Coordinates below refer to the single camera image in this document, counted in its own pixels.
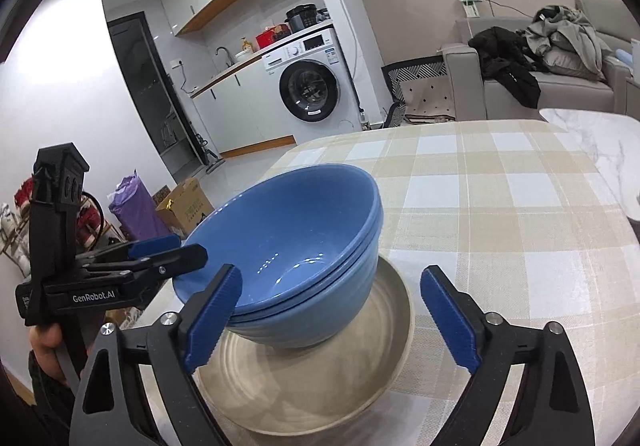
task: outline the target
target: faucet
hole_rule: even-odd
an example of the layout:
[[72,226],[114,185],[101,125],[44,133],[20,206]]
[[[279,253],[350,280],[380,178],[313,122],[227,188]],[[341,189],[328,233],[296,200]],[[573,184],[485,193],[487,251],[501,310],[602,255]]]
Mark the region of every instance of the faucet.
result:
[[234,64],[234,59],[231,57],[231,53],[229,52],[229,49],[227,49],[226,47],[218,47],[216,49],[216,56],[218,55],[218,53],[220,52],[220,49],[222,49],[224,52],[226,52],[226,68],[231,67]]

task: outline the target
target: metal screw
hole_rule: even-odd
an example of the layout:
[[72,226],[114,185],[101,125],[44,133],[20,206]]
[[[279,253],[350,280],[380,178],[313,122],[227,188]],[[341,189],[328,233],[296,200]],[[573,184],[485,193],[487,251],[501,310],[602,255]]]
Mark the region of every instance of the metal screw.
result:
[[114,330],[116,330],[116,325],[114,325],[113,323],[105,323],[102,327],[100,327],[100,334],[108,336]]
[[497,312],[488,312],[484,315],[484,319],[491,325],[501,325],[504,319]]
[[562,325],[559,324],[557,321],[550,321],[549,330],[553,334],[562,334],[564,332],[564,327],[562,327]]
[[175,312],[165,312],[160,317],[160,323],[162,325],[173,325],[178,321],[178,315]]

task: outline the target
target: washing machine door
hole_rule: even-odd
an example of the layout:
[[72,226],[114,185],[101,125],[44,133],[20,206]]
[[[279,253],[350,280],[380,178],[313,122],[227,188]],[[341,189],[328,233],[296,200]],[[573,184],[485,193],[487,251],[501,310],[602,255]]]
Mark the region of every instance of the washing machine door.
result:
[[280,77],[280,97],[298,119],[322,121],[338,104],[338,82],[326,65],[302,60],[289,65]]

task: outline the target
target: tile floor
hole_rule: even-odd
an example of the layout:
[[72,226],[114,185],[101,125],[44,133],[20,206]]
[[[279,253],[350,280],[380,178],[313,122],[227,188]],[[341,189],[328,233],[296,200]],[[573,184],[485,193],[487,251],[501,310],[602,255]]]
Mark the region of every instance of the tile floor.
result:
[[210,175],[201,171],[196,177],[213,207],[218,208],[256,184],[279,158],[295,146],[292,144],[232,157]]

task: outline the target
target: sofa armrest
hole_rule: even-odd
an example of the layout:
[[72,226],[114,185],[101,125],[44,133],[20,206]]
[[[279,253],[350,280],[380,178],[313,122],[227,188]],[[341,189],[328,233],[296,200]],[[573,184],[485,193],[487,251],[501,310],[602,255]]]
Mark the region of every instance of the sofa armrest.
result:
[[631,70],[619,59],[607,56],[602,61],[602,73],[613,90],[613,113],[626,114],[626,79]]
[[486,119],[484,84],[480,74],[478,51],[462,43],[443,45],[457,121]]

